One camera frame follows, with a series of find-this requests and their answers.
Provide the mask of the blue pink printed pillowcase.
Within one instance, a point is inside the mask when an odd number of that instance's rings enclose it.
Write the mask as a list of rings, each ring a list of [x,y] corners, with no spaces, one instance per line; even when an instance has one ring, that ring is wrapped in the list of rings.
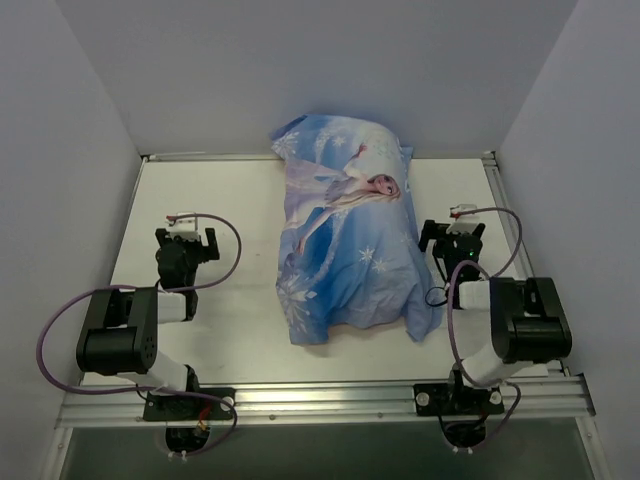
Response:
[[[367,120],[302,115],[272,136],[285,168],[276,292],[294,345],[331,328],[404,320],[414,342],[441,323],[409,186],[413,149]]]

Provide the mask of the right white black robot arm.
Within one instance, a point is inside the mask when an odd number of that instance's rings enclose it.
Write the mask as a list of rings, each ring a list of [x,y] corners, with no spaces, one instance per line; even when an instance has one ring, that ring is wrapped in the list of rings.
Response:
[[[419,240],[430,251],[444,281],[431,288],[426,302],[445,307],[453,372],[460,378],[444,388],[444,400],[455,412],[469,411],[480,400],[479,389],[498,386],[533,365],[566,358],[572,334],[555,283],[547,277],[490,276],[478,264],[485,225],[456,219],[424,222]],[[463,358],[457,347],[453,312],[489,314],[490,339],[478,352]]]

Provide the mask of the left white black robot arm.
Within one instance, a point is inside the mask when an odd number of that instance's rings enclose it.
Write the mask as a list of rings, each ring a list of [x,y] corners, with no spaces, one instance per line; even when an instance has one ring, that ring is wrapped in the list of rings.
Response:
[[[206,238],[195,230],[159,228],[155,254],[159,280],[151,287],[114,289],[91,295],[76,347],[84,373],[116,376],[166,396],[166,408],[179,419],[194,417],[202,405],[195,370],[159,350],[161,324],[194,319],[197,269],[220,259],[213,228]]]

